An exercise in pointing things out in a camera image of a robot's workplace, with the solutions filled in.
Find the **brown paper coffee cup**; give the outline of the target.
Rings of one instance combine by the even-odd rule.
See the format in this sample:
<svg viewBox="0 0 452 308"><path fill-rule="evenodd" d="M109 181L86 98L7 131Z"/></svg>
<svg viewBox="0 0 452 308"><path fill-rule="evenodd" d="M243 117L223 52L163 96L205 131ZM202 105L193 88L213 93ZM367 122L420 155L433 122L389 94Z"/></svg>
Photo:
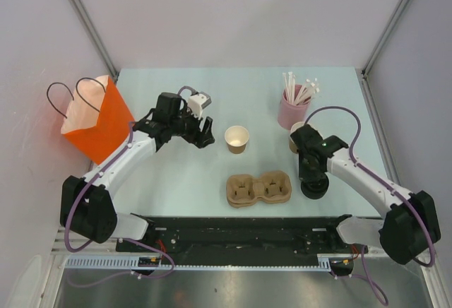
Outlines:
<svg viewBox="0 0 452 308"><path fill-rule="evenodd" d="M229 152L241 154L249 142L249 132L243 126L231 126L225 131L225 141Z"/></svg>

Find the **brown pulp cup carrier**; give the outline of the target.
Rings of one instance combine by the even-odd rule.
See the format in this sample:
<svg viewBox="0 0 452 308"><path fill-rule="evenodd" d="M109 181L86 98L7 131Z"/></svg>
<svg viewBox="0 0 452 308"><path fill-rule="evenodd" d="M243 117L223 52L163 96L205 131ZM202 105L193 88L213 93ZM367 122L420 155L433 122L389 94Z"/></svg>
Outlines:
<svg viewBox="0 0 452 308"><path fill-rule="evenodd" d="M236 174L226 183L227 202L235 208L253 206L259 201L267 204L285 203L292 195L290 177L281 170L263 173L260 177Z"/></svg>

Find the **orange paper takeout bag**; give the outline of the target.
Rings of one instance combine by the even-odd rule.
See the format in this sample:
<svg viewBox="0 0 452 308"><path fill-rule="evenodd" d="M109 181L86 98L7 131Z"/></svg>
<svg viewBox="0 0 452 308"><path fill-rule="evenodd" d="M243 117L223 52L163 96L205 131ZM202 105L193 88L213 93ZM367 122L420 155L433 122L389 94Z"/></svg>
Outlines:
<svg viewBox="0 0 452 308"><path fill-rule="evenodd" d="M111 76L81 78L69 92L61 135L99 165L129 136L134 120Z"/></svg>

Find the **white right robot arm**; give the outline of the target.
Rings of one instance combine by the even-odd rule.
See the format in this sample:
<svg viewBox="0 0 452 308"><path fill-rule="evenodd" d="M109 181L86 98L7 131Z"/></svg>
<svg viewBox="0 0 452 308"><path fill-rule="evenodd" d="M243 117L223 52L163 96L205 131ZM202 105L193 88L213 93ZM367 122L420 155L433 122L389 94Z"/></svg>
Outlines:
<svg viewBox="0 0 452 308"><path fill-rule="evenodd" d="M434 251L441 230L434 199L425 191L413 193L378 176L352 156L351 147L337 136L323 138L305 124L290 135L298 151L302 193L320 199L333 175L354 189L381 216L381 220L344 215L327 232L326 245L342 252L351 244L381 248L395 262L405 265L424 251Z"/></svg>

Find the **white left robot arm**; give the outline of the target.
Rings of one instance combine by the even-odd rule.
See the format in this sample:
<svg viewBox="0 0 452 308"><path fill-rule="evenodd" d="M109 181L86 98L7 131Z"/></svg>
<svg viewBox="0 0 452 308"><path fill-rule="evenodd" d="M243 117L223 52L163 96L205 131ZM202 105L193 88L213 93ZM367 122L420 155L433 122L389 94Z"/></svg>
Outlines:
<svg viewBox="0 0 452 308"><path fill-rule="evenodd" d="M151 109L138 122L129 124L126 140L105 161L83 177L68 177L63 183L60 221L64 241L75 232L88 242L102 244L110 238L131 239L141 251L155 246L156 234L145 218L119 213L113 199L122 184L145 159L154 155L172 137L180 136L197 148L214 143L213 120L203 118L209 105L191 97L174 113L162 107Z"/></svg>

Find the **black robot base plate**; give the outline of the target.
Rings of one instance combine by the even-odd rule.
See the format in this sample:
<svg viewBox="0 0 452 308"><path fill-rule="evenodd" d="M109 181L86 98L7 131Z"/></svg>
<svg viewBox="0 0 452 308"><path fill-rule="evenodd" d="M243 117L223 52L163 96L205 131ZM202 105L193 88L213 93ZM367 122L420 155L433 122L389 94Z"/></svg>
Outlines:
<svg viewBox="0 0 452 308"><path fill-rule="evenodd" d="M356 257L362 245L344 242L335 228L341 217L203 218L146 217L148 229L140 243L176 254L191 247L276 249L302 254L347 254Z"/></svg>

